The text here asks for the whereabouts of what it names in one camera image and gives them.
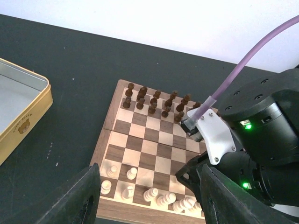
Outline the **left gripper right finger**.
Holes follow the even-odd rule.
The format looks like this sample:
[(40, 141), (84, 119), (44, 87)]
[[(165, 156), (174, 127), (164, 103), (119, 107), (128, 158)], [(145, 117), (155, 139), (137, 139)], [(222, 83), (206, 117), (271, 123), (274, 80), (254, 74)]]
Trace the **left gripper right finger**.
[(273, 204), (299, 205), (299, 165), (203, 165), (200, 191), (208, 224), (292, 224)]

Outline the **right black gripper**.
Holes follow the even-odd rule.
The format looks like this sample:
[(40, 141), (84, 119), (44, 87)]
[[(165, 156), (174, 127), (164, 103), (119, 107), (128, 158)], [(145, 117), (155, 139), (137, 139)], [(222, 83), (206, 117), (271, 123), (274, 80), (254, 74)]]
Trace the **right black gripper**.
[(215, 183), (207, 184), (204, 187), (202, 181), (202, 170), (204, 165), (218, 169), (223, 164), (224, 159), (222, 158), (219, 164), (212, 165), (210, 163), (208, 153), (204, 152), (203, 154), (199, 154), (191, 158), (179, 171), (176, 172), (175, 176), (179, 183), (183, 184), (185, 187), (191, 190), (191, 192), (195, 195), (197, 202), (202, 203), (203, 194), (201, 191), (201, 187), (206, 189), (209, 188), (212, 191), (215, 191), (217, 187)]

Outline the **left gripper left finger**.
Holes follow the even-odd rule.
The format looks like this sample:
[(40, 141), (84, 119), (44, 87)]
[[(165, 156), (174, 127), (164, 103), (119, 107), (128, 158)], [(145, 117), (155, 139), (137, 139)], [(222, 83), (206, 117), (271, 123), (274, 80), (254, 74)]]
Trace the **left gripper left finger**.
[(38, 204), (36, 224), (93, 224), (100, 198), (97, 163), (67, 180)]

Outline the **light chess piece twelfth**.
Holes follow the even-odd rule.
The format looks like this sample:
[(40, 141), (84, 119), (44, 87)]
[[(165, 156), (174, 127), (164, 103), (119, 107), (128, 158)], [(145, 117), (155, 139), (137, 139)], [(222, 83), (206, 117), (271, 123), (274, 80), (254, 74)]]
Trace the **light chess piece twelfth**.
[(143, 199), (146, 202), (150, 202), (158, 195), (158, 193), (159, 191), (157, 188), (150, 188), (149, 190), (144, 192)]

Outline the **light wooden chess piece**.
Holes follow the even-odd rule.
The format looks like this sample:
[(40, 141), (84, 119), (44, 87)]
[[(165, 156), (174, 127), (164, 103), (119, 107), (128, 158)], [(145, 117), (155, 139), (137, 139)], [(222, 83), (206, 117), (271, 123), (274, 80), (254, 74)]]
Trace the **light wooden chess piece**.
[(134, 196), (134, 187), (133, 186), (127, 186), (121, 193), (121, 198), (123, 200), (128, 200)]

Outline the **light chess piece eleventh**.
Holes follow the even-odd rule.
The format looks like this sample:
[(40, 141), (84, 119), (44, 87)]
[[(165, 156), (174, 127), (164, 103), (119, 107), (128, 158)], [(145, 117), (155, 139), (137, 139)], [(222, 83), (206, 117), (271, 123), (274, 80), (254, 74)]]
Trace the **light chess piece eleventh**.
[(135, 167), (133, 167), (133, 168), (131, 168), (130, 170), (128, 170), (128, 171), (127, 171), (127, 174), (126, 174), (126, 176), (127, 176), (127, 178), (128, 178), (129, 180), (133, 180), (133, 179), (135, 179), (135, 178), (136, 178), (136, 175), (137, 175), (137, 168), (135, 168)]

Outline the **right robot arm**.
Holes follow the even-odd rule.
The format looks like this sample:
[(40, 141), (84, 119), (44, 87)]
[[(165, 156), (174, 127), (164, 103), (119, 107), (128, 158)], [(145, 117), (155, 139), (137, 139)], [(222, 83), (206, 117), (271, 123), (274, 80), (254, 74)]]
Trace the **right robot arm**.
[(234, 91), (218, 112), (186, 113), (181, 128), (206, 152), (176, 179), (201, 201), (204, 165), (214, 167), (262, 203), (299, 204), (299, 70), (256, 79)]

